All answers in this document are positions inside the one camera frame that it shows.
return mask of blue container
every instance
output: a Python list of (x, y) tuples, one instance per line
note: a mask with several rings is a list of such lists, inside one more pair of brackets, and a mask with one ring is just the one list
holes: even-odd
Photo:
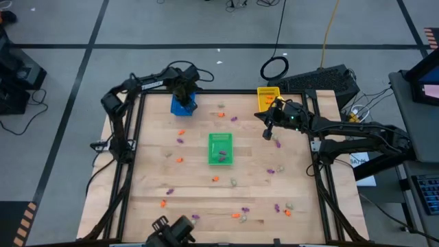
[[(191, 99), (193, 102), (195, 102), (195, 93), (191, 93)], [(189, 112), (183, 106), (181, 106), (175, 95), (172, 95), (171, 113), (173, 113), (175, 116), (192, 116), (192, 112)]]

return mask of small toy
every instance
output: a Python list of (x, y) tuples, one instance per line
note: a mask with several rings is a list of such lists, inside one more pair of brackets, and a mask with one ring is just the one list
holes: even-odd
[(285, 170), (285, 168), (281, 165), (277, 168), (277, 172), (283, 172)]
[(247, 221), (247, 216), (243, 215), (240, 219), (239, 219), (239, 223), (244, 223), (245, 221)]
[(238, 185), (238, 183), (236, 182), (236, 180), (234, 178), (230, 179), (230, 183), (232, 184), (233, 187), (236, 187)]
[(291, 210), (294, 209), (292, 203), (287, 203), (285, 206), (287, 207), (287, 209), (291, 209)]

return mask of wooden tabletop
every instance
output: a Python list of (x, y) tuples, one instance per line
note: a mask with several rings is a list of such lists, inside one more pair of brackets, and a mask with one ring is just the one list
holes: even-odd
[[(283, 97), (301, 103), (298, 95)], [(281, 148), (263, 139), (265, 126), (253, 116), (258, 111), (255, 95), (199, 94), (196, 102), (198, 109), (192, 117), (176, 117), (169, 112), (171, 95), (146, 96), (123, 241), (144, 242), (153, 232), (152, 222), (162, 215), (174, 223), (181, 215), (190, 218), (197, 214), (200, 219), (192, 234), (198, 243), (269, 244), (274, 238), (285, 244), (324, 243), (315, 180), (305, 173), (311, 164), (307, 135), (275, 128), (273, 133), (279, 136)], [(318, 103), (323, 117), (340, 120), (333, 91), (318, 91)], [(220, 112), (226, 116), (218, 117)], [(179, 136), (182, 129), (186, 132)], [(233, 134), (234, 165), (208, 165), (211, 132)], [(102, 139), (109, 135), (106, 121)], [(177, 163), (180, 157), (183, 162)], [(111, 158), (110, 154), (102, 154), (94, 172)], [(339, 158), (349, 162), (347, 155)], [(276, 170), (279, 166), (285, 171), (267, 173), (267, 169)], [(340, 209), (360, 235), (368, 238), (352, 169), (334, 163), (332, 170)], [(107, 209), (114, 173), (112, 165), (92, 182), (78, 237), (86, 235)], [(217, 182), (212, 181), (214, 176), (219, 177)], [(237, 181), (236, 187), (232, 187), (231, 178)], [(167, 195), (171, 188), (175, 191)], [(167, 201), (165, 208), (161, 208), (162, 200)], [(294, 206), (290, 217), (283, 213), (287, 202)], [(275, 211), (275, 204), (280, 205), (280, 213)], [(242, 214), (242, 207), (250, 209), (244, 223), (231, 217)], [(114, 226), (118, 217), (116, 212)], [(331, 232), (336, 239), (333, 224)]]

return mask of yellow bin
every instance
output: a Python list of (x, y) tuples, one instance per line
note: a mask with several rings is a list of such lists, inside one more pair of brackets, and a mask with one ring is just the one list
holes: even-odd
[(258, 88), (258, 105), (259, 112), (268, 110), (270, 104), (276, 97), (281, 96), (279, 87), (277, 86), (262, 86)]

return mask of concrete floor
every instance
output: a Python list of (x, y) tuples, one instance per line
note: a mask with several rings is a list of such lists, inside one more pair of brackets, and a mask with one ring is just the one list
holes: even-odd
[[(414, 33), (427, 44), (423, 28), (438, 26), (435, 10), (439, 2), (399, 2), (407, 7), (416, 28)], [(226, 0), (165, 0), (164, 4), (153, 0), (14, 1), (10, 9), (19, 21), (9, 26), (7, 33), (12, 42), (33, 48), (24, 51), (48, 72), (43, 88), (47, 90), (49, 110), (37, 117), (23, 136), (0, 130), (2, 143), (7, 143), (0, 149), (0, 187), (8, 188), (0, 191), (0, 200), (33, 200), (43, 171), (50, 172), (43, 196), (36, 197), (41, 200), (28, 245), (75, 239), (95, 155), (88, 145), (98, 140), (104, 124), (99, 100), (130, 72), (147, 75), (171, 61), (190, 60), (215, 75), (214, 82), (199, 84), (206, 89), (254, 89), (266, 85), (259, 69), (273, 49), (256, 49), (252, 44), (274, 44), (282, 4), (262, 8), (250, 0), (247, 8), (228, 13), (225, 3)], [(276, 54), (287, 53), (288, 75), (318, 67), (320, 47), (309, 45), (322, 44), (334, 5), (335, 0), (287, 1), (279, 43), (296, 46), (278, 49)], [(99, 12), (103, 14), (101, 25), (97, 22)], [(144, 46), (118, 47), (120, 44)], [(224, 44), (243, 45), (227, 49)], [(382, 91), (388, 87), (389, 72), (410, 69), (422, 59), (397, 0), (341, 0), (328, 44), (345, 45), (341, 47), (345, 49), (329, 49), (324, 65), (345, 64), (353, 69), (365, 93)], [(279, 64), (270, 67), (272, 73), (279, 70)], [(0, 119), (6, 126), (21, 130), (36, 111), (38, 106), (29, 106), (24, 115)], [(68, 120), (65, 126), (63, 115)], [(372, 116), (375, 121), (404, 128), (394, 97), (385, 98), (373, 108)], [(363, 203), (363, 207), (372, 240), (410, 246), (426, 244), (422, 237), (399, 232), (398, 226), (372, 205)], [(400, 207), (385, 207), (403, 218)]]

